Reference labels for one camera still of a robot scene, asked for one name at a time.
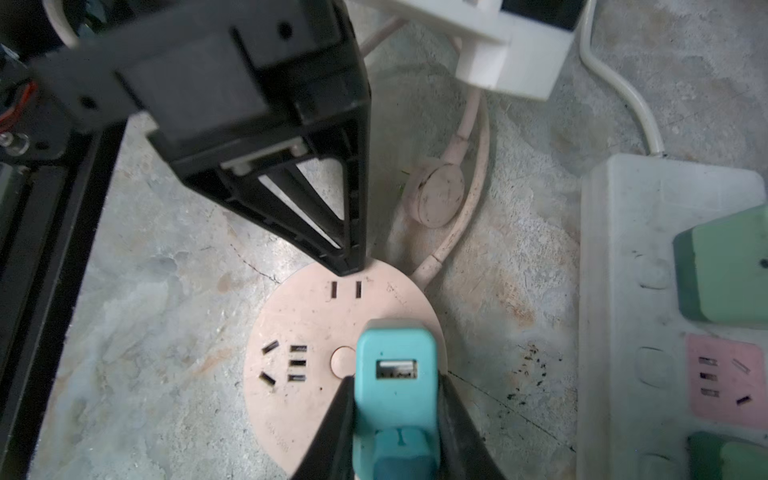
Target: pink socket panel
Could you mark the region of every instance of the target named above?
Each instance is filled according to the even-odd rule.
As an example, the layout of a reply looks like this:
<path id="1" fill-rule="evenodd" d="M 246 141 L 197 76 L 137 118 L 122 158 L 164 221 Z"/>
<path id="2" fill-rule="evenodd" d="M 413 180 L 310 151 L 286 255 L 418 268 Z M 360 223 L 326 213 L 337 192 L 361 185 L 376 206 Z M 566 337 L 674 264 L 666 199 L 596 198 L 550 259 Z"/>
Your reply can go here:
<path id="1" fill-rule="evenodd" d="M 763 351 L 751 343 L 688 335 L 690 407 L 696 416 L 768 429 Z"/>

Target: usb slot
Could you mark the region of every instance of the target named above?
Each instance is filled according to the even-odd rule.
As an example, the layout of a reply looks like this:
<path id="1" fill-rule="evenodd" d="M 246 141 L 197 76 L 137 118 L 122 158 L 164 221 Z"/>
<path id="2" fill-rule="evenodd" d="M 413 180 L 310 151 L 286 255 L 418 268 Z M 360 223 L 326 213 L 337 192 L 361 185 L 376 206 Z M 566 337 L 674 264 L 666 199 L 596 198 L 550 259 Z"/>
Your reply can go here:
<path id="1" fill-rule="evenodd" d="M 414 379 L 418 375 L 415 360 L 379 360 L 376 362 L 377 379 Z"/>

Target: red wire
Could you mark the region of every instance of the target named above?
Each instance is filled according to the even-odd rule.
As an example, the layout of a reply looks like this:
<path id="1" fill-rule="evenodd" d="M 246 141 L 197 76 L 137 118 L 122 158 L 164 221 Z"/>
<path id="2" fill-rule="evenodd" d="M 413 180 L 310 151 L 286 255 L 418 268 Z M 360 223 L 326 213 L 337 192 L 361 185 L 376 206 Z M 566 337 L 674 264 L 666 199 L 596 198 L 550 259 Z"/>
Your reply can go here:
<path id="1" fill-rule="evenodd" d="M 6 111 L 3 115 L 0 115 L 0 124 L 5 122 L 5 124 L 0 126 L 0 133 L 7 131 L 9 128 L 13 127 L 13 125 L 21 117 L 24 111 L 25 105 L 27 104 L 27 102 L 29 102 L 29 99 L 37 89 L 38 89 L 38 85 L 34 81 L 30 81 L 27 84 L 27 86 L 24 88 L 24 92 L 22 93 L 22 97 L 19 99 L 18 104 L 14 105 L 13 107 L 10 107 L 8 111 Z"/>

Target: white power strip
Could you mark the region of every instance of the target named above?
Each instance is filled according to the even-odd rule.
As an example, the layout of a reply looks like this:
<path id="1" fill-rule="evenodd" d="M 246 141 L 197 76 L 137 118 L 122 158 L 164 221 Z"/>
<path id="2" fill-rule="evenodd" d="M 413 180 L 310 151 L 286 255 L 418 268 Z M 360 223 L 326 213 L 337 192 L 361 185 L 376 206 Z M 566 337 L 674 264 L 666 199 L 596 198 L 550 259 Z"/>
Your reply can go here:
<path id="1" fill-rule="evenodd" d="M 687 437 L 699 431 L 768 445 L 768 331 L 685 319 L 672 251 L 678 233 L 765 201 L 755 172 L 655 157 L 614 155 L 584 177 L 579 480 L 689 478 Z M 728 392 L 744 364 L 753 391 Z M 704 398 L 713 372 L 719 398 Z"/>

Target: teal plug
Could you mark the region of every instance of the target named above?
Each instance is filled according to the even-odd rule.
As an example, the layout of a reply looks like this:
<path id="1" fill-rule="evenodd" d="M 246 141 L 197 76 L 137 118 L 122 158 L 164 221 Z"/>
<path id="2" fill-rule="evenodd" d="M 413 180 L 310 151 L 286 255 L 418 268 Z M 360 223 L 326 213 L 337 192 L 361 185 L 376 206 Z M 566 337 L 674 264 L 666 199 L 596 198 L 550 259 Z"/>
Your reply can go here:
<path id="1" fill-rule="evenodd" d="M 357 341 L 353 467 L 360 480 L 432 480 L 440 465 L 437 344 L 415 320 L 372 320 Z"/>

